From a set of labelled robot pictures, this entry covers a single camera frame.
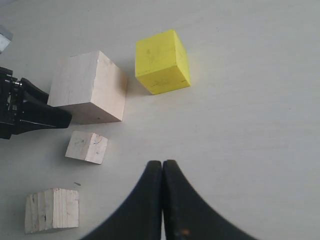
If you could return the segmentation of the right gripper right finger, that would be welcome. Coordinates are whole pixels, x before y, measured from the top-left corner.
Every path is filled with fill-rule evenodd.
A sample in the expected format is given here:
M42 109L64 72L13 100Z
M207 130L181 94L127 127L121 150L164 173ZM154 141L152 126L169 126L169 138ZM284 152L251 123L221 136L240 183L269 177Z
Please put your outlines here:
M163 162L162 210L167 240L251 240L213 210L188 182L175 160Z

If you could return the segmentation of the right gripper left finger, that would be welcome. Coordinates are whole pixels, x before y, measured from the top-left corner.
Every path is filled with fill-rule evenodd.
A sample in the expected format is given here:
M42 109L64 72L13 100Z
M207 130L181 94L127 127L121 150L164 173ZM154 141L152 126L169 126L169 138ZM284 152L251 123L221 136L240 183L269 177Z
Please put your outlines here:
M162 164L147 163L136 186L101 225L84 240L159 240L161 239Z

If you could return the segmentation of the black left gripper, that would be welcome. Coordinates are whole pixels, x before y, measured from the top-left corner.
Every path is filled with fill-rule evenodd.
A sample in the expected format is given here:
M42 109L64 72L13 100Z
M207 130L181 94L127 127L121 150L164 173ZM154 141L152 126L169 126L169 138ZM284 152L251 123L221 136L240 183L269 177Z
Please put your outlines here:
M18 80L13 71L0 68L0 138L9 140L42 129L66 129L72 115L48 105L49 94L26 78Z

